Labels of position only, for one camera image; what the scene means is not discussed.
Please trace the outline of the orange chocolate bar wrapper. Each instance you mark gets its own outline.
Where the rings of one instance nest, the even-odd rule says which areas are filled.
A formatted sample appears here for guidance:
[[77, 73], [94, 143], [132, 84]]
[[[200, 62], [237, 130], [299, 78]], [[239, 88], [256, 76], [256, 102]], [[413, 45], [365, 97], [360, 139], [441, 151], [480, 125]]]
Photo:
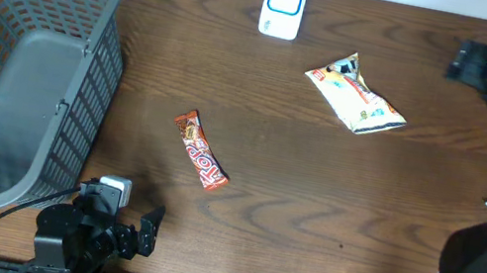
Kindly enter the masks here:
[[175, 117], [187, 155], [196, 168], [198, 177], [205, 190], [211, 191], [229, 184], [229, 176], [217, 161], [208, 141], [197, 110]]

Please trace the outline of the yellow white snack bag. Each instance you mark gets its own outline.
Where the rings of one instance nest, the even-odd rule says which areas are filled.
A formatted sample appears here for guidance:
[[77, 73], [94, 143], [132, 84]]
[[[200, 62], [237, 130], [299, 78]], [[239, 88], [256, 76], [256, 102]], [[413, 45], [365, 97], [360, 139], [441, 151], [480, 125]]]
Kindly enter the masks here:
[[305, 72], [337, 117], [355, 135], [371, 134], [407, 125], [394, 107], [365, 84], [358, 53]]

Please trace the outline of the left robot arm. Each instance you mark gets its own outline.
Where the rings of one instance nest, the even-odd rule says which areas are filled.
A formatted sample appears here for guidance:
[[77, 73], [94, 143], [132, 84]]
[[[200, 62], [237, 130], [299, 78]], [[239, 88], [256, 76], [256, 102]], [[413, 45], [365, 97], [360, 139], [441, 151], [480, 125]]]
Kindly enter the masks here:
[[105, 273], [109, 260], [150, 256], [166, 213], [157, 207], [141, 227], [121, 224], [123, 192], [92, 179], [81, 184], [70, 204], [55, 204], [36, 218], [35, 258], [20, 273]]

